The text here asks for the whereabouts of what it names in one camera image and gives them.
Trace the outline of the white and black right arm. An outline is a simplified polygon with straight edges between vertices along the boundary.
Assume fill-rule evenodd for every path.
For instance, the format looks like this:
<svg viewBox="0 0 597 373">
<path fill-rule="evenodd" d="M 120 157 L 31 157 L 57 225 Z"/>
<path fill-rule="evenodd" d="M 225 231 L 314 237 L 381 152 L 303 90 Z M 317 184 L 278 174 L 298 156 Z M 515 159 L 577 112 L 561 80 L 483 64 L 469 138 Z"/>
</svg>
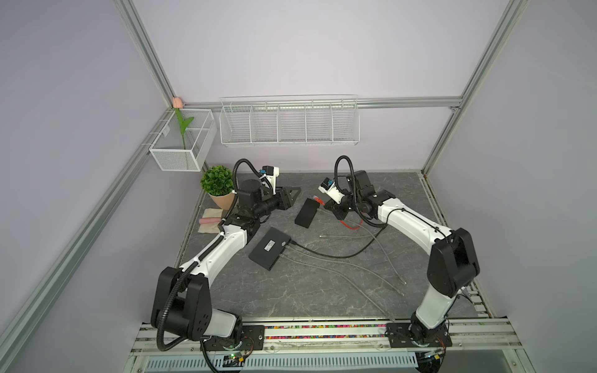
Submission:
<svg viewBox="0 0 597 373">
<path fill-rule="evenodd" d="M 330 198 L 332 209 L 353 211 L 371 227 L 394 228 L 424 250 L 428 290 L 410 318 L 409 337 L 420 347 L 446 337 L 449 311 L 480 274 L 471 234 L 427 219 L 389 191 L 377 190 L 367 172 L 356 171 L 346 155 L 336 159 L 334 176 L 324 180 L 319 190 Z"/>
</svg>

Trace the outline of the black ribbed network switch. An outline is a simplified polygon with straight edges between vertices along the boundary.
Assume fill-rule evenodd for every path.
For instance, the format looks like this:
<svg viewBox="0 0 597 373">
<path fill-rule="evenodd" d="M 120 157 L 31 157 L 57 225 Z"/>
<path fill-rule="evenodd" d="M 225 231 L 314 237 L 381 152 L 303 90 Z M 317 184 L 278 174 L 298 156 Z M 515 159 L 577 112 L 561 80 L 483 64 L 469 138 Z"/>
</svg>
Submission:
<svg viewBox="0 0 597 373">
<path fill-rule="evenodd" d="M 295 218 L 295 224 L 303 228 L 309 228 L 319 207 L 320 203 L 318 201 L 307 198 Z"/>
</svg>

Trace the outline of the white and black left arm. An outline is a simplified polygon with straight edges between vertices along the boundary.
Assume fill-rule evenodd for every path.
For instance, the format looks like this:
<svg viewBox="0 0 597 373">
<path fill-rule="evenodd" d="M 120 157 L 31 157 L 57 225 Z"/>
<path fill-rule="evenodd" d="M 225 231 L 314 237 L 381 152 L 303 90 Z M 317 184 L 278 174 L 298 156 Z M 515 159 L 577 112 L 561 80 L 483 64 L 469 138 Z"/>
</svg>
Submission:
<svg viewBox="0 0 597 373">
<path fill-rule="evenodd" d="M 158 279 L 151 324 L 159 351 L 170 351 L 185 340 L 242 340 L 242 318 L 215 309 L 211 286 L 228 262 L 253 239 L 273 211 L 291 208 L 298 187 L 278 186 L 276 166 L 251 168 L 252 179 L 233 178 L 233 205 L 219 223 L 219 233 L 199 254 L 180 267 L 165 268 Z"/>
</svg>

